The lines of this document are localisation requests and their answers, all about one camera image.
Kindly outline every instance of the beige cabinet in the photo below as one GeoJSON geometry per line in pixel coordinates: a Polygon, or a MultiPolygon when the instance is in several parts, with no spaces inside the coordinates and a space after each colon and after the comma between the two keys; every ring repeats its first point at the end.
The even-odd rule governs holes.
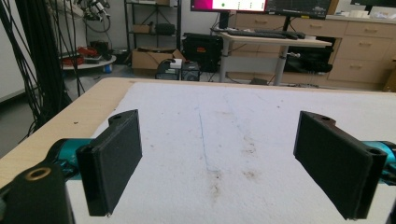
{"type": "MultiPolygon", "coordinates": [[[[239,29],[281,29],[285,18],[272,15],[237,14],[234,26],[239,29]]],[[[333,69],[324,75],[286,72],[283,83],[305,83],[330,88],[382,90],[392,69],[396,55],[396,23],[370,21],[334,16],[325,21],[294,19],[291,26],[306,35],[335,39],[329,59],[333,69]]],[[[249,57],[276,57],[279,47],[233,46],[233,54],[249,57]]],[[[273,74],[230,74],[236,78],[272,78],[273,74]]]]}

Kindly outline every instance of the gray floor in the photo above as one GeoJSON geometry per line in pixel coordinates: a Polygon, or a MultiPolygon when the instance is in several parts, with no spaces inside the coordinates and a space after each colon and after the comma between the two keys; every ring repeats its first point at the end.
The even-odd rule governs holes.
{"type": "MultiPolygon", "coordinates": [[[[85,91],[99,80],[106,77],[129,77],[129,78],[153,78],[148,75],[134,75],[133,69],[126,65],[113,65],[111,74],[104,74],[102,68],[92,68],[79,73],[80,82],[85,91]]],[[[200,81],[218,81],[219,75],[203,73],[200,81]]],[[[78,85],[76,76],[67,72],[65,74],[66,88],[72,100],[78,98],[78,85]]],[[[0,104],[0,158],[6,155],[12,148],[26,136],[29,127],[33,123],[33,115],[24,98],[18,98],[7,103],[0,104]]]]}

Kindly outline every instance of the keyboard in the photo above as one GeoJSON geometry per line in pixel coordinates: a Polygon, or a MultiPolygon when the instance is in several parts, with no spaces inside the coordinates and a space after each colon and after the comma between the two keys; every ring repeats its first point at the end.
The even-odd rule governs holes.
{"type": "Polygon", "coordinates": [[[296,35],[299,39],[305,39],[305,34],[303,32],[294,32],[294,31],[279,31],[279,30],[263,30],[263,29],[255,29],[256,33],[266,33],[266,34],[278,34],[278,35],[296,35]]]}
{"type": "Polygon", "coordinates": [[[258,33],[258,32],[249,32],[249,31],[228,30],[227,34],[240,35],[240,36],[263,37],[263,38],[286,39],[286,37],[284,35],[280,35],[280,34],[258,33]]]}

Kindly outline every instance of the computer monitor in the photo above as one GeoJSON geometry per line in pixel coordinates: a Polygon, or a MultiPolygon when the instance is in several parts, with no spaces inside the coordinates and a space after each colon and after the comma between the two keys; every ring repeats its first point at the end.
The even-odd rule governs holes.
{"type": "Polygon", "coordinates": [[[219,28],[228,26],[231,11],[264,13],[267,0],[191,0],[191,11],[219,12],[219,28]]]}
{"type": "Polygon", "coordinates": [[[352,0],[350,5],[365,6],[366,11],[371,12],[373,7],[396,7],[395,0],[352,0]]]}
{"type": "Polygon", "coordinates": [[[325,20],[332,0],[267,0],[265,12],[286,16],[284,30],[290,24],[290,17],[325,20]]]}

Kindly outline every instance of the drawer handle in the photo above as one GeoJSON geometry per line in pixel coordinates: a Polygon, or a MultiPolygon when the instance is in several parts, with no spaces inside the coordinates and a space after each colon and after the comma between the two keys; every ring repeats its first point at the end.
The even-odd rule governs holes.
{"type": "Polygon", "coordinates": [[[367,32],[367,33],[376,33],[376,32],[378,32],[377,29],[371,29],[371,28],[365,28],[364,31],[367,32]]]}
{"type": "Polygon", "coordinates": [[[363,67],[363,65],[361,65],[361,64],[351,64],[349,67],[350,68],[355,68],[355,69],[361,69],[363,67]]]}
{"type": "Polygon", "coordinates": [[[359,45],[360,45],[360,46],[365,46],[365,47],[370,47],[370,46],[373,45],[373,43],[372,43],[372,42],[364,42],[364,41],[361,41],[361,42],[359,42],[359,45]]]}
{"type": "Polygon", "coordinates": [[[258,20],[258,19],[256,19],[256,20],[254,20],[256,23],[267,23],[268,22],[268,20],[258,20]]]}
{"type": "Polygon", "coordinates": [[[312,28],[322,28],[322,27],[323,27],[322,24],[310,24],[310,26],[311,26],[312,28]]]}

